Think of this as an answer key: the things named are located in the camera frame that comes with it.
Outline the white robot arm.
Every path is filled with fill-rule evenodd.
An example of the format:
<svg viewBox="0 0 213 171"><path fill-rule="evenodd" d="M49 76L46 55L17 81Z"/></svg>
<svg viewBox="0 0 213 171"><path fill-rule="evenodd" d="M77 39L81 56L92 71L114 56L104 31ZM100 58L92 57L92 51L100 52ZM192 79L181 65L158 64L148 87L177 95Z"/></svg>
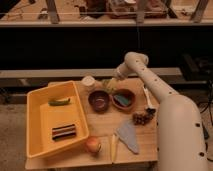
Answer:
<svg viewBox="0 0 213 171"><path fill-rule="evenodd" d="M196 103L151 71L148 62L147 55L128 52L114 77L123 80L135 73L159 103L158 171L208 171L202 120Z"/></svg>

